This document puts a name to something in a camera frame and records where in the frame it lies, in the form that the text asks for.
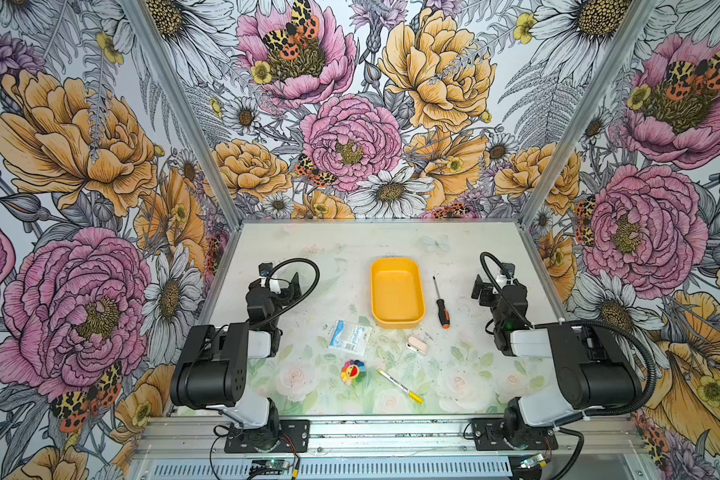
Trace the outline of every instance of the floral tablecloth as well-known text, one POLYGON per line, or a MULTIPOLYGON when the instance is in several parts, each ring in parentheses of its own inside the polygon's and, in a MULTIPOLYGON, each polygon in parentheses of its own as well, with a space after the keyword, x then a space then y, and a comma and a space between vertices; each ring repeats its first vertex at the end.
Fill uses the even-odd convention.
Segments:
MULTIPOLYGON (((221 326, 244 320, 245 292, 259 263, 307 256, 320 266, 318 287, 280 319, 277 356, 249 361, 247 389, 272 398, 280 415, 290 416, 499 413, 510 398, 546 386, 554 368, 548 360, 503 356, 484 331, 490 311, 470 298, 483 250, 516 264, 518 279, 528 286, 529 319, 554 321, 515 225, 469 222, 247 224, 211 321, 221 326), (383 256, 407 256, 422 271, 427 313, 412 330, 382 329, 371 314, 370 265, 383 256), (450 330, 437 318, 432 275, 451 313, 450 330), (337 320, 373 327, 361 357, 368 372, 352 386, 339 373, 355 357, 328 347, 337 320), (406 347, 410 335, 428 344, 426 356, 406 347), (379 375, 379 368, 424 403, 413 402, 379 375)), ((289 279, 294 271, 306 290, 312 282, 308 266, 277 276, 289 279)))

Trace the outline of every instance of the floral wallpaper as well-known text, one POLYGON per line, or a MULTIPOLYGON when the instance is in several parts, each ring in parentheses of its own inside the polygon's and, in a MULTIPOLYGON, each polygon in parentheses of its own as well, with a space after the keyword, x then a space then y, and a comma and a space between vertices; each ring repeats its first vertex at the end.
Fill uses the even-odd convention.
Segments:
POLYGON ((127 477, 229 239, 120 6, 0 0, 0 478, 127 477))
POLYGON ((243 217, 433 219, 519 216, 630 0, 146 4, 243 217))
MULTIPOLYGON (((664 477, 713 480, 720 478, 720 0, 662 4, 593 106, 556 183, 559 191, 575 185, 572 202, 553 190, 529 228, 570 318, 613 323, 650 348, 660 378, 633 418, 664 477)), ((644 379, 642 360, 620 343, 644 379)))

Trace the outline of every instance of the orange bin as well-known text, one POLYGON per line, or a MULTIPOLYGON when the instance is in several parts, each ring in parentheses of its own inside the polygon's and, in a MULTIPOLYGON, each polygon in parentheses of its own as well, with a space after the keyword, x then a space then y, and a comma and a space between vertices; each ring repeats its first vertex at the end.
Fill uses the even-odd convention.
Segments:
POLYGON ((410 258, 381 258, 371 265, 371 311, 385 329, 410 329, 424 318, 424 289, 410 258))

